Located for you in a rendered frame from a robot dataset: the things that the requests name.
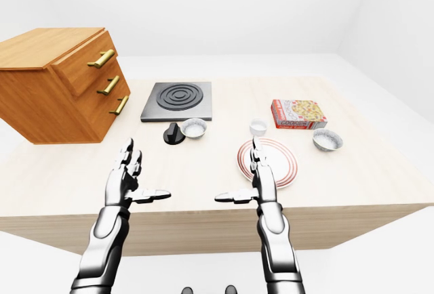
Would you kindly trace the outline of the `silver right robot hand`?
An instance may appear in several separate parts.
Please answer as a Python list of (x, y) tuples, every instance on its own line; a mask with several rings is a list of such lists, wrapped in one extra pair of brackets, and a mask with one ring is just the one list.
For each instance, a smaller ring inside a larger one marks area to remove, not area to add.
[(254, 136), (252, 139), (250, 159), (250, 170), (253, 173), (252, 189), (241, 189), (219, 194), (214, 198), (216, 202), (246, 204), (254, 199), (258, 204), (262, 204), (277, 201), (277, 190), (273, 172), (267, 162), (258, 136)]

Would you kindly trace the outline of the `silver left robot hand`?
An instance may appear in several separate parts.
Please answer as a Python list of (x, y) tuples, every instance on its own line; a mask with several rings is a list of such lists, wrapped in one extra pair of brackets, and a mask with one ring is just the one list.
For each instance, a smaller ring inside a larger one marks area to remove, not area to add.
[(138, 176), (142, 170), (142, 152), (134, 150), (134, 140), (128, 138), (115, 159), (108, 175), (105, 188), (105, 205), (116, 205), (128, 209), (132, 202), (152, 203), (171, 197), (167, 190), (140, 188)]

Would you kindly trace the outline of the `plate with red rings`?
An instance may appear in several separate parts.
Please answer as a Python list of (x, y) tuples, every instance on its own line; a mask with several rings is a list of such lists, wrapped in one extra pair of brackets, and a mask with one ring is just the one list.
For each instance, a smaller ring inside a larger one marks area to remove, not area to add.
[[(277, 189), (283, 189), (294, 182), (298, 174), (298, 162), (293, 152), (281, 142), (270, 138), (260, 138), (267, 163), (270, 165)], [(237, 152), (237, 164), (249, 181), (253, 179), (250, 171), (250, 150), (252, 141), (248, 140), (241, 145)]]

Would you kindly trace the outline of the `patterned grey bowl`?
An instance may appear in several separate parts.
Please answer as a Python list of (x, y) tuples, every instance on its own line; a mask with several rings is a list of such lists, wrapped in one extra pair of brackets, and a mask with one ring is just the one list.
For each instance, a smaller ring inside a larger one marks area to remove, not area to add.
[(337, 133), (321, 128), (313, 132), (313, 143), (319, 150), (333, 152), (342, 147), (343, 140)]
[(180, 130), (183, 135), (191, 139), (201, 138), (207, 129), (207, 123), (203, 119), (191, 118), (181, 124)]

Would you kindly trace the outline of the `flat dark stove plate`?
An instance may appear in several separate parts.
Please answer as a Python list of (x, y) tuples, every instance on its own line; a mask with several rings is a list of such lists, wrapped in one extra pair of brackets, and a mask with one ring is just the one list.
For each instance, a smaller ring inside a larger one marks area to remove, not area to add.
[(212, 120), (211, 82), (156, 83), (144, 106), (142, 122)]

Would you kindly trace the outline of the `small white ramekin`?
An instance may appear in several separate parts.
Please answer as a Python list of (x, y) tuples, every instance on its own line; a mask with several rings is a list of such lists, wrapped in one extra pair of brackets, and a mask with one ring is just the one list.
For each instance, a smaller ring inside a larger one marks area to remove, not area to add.
[(255, 136), (263, 136), (268, 129), (269, 124), (263, 119), (252, 119), (250, 122), (250, 132)]

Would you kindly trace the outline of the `round black knob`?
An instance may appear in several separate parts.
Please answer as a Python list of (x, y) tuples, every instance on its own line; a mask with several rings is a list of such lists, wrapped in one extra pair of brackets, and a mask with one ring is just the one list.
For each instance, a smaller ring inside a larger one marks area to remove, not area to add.
[(177, 123), (170, 123), (169, 128), (163, 133), (163, 140), (169, 145), (177, 145), (183, 142), (185, 137)]

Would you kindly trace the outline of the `small wooden drawer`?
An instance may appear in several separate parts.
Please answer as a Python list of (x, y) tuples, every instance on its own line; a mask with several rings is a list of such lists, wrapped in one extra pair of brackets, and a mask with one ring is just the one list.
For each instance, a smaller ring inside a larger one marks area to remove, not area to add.
[(119, 101), (116, 102), (105, 102), (103, 104), (97, 104), (91, 106), (90, 104), (79, 105), (80, 111), (83, 113), (84, 117), (87, 119), (90, 127), (96, 134), (96, 139), (101, 142), (109, 128), (111, 127), (116, 115), (110, 114), (110, 110), (116, 109)]

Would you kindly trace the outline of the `printed cookie box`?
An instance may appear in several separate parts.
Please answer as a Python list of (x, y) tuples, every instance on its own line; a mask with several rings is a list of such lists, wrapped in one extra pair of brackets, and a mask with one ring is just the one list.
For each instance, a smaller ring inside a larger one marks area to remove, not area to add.
[(319, 129), (328, 123), (318, 103), (312, 100), (274, 99), (271, 112), (278, 129)]

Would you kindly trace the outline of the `middle wooden drawer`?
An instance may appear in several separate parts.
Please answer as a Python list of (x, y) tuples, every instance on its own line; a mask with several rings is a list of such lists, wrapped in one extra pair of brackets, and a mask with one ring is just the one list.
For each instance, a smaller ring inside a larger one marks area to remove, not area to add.
[[(116, 102), (118, 98), (130, 95), (130, 89), (127, 85), (125, 77), (121, 71), (119, 63), (116, 59), (108, 66), (105, 65), (100, 70), (99, 75), (94, 79), (93, 83), (76, 99), (79, 105), (90, 104), (91, 106), (103, 104), (105, 102)], [(107, 96), (96, 93), (97, 90), (104, 89), (108, 84), (108, 79), (112, 79), (116, 75), (120, 76), (118, 84)]]

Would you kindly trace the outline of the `wooden cabinet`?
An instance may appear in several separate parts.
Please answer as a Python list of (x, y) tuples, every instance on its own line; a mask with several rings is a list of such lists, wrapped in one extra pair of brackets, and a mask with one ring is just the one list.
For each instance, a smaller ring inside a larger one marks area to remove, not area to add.
[(52, 64), (105, 28), (36, 28), (0, 42), (0, 118), (34, 144), (97, 143)]

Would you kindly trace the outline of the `large wooden drawer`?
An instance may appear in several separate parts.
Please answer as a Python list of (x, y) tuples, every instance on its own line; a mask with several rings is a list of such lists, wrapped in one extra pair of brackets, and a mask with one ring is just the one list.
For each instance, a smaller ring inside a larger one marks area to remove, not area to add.
[(107, 66), (114, 59), (117, 59), (117, 51), (109, 32), (104, 30), (71, 53), (55, 61), (52, 68), (68, 90), (74, 96), (80, 96), (100, 73), (100, 68), (88, 66), (87, 63), (95, 62), (100, 57), (100, 52), (109, 49), (113, 49), (115, 55), (105, 64)]

